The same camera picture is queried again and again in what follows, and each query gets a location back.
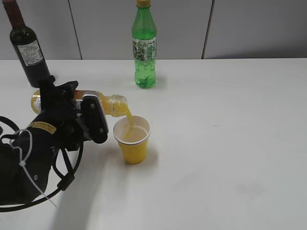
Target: wine bottle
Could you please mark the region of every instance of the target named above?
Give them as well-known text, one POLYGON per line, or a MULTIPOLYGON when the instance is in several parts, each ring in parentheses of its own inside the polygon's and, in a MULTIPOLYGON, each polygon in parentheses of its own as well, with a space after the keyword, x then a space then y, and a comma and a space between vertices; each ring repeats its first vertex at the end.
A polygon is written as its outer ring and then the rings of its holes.
POLYGON ((35 32, 24 24, 16 0, 2 0, 12 25, 10 39, 30 84, 39 88, 39 81, 51 79, 35 32))

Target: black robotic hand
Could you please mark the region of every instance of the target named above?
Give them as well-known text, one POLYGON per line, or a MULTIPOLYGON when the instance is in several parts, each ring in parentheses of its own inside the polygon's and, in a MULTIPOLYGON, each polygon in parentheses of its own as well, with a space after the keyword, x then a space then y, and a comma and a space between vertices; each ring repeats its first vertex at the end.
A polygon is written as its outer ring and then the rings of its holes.
MULTIPOLYGON (((51 167, 61 178, 58 188, 51 198, 60 190, 65 190, 74 179, 82 152, 83 142, 93 140, 103 143, 107 139, 108 128, 103 108, 99 98, 95 95, 84 95, 81 110, 76 109, 73 103, 73 94, 78 86, 77 81, 68 82, 55 87, 53 83, 41 84, 42 112, 20 134, 3 135, 0 143, 0 205, 25 204, 16 207, 0 207, 0 212, 15 211, 30 207, 46 201, 41 198, 32 202, 41 193, 29 180, 21 164, 25 167, 35 184, 43 192, 46 190, 48 175, 51 167), (25 162, 24 159, 30 148, 30 135, 32 135, 32 150, 25 162), (12 146, 2 143, 3 139, 14 139, 12 146), (72 167, 66 150, 79 151, 77 163, 72 167), (68 170, 63 175, 56 168, 56 160, 61 150, 68 170)), ((14 131, 19 128, 12 121, 0 117, 0 122, 9 125, 14 131)))

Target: plastic cup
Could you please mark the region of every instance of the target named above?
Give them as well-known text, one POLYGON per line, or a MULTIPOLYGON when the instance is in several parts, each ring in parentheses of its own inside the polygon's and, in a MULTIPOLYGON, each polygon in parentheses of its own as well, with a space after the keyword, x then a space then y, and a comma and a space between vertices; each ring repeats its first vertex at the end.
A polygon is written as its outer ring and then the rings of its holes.
POLYGON ((129 120, 125 117, 116 122, 113 133, 125 161, 130 164, 138 164, 146 157, 150 126, 148 121, 141 116, 132 116, 132 125, 133 131, 127 137, 129 120))

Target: yellow warning label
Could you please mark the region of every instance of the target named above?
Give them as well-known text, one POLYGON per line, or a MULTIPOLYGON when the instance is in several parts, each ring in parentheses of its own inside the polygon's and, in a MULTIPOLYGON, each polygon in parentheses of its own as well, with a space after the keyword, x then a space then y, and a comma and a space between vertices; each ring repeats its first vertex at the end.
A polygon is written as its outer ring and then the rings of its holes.
POLYGON ((29 127, 40 128, 40 129, 47 131, 50 134, 54 134, 57 130, 57 128, 55 128, 53 125, 46 123, 46 122, 41 122, 41 121, 32 122, 29 125, 29 127))

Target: green bottle cap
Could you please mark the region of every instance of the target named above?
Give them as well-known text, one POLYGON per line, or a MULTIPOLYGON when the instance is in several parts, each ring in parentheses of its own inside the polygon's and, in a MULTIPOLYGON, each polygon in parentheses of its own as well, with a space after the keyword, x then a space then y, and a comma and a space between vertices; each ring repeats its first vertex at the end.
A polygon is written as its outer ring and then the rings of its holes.
POLYGON ((137 0, 137 7, 147 8, 150 7, 150 0, 137 0))

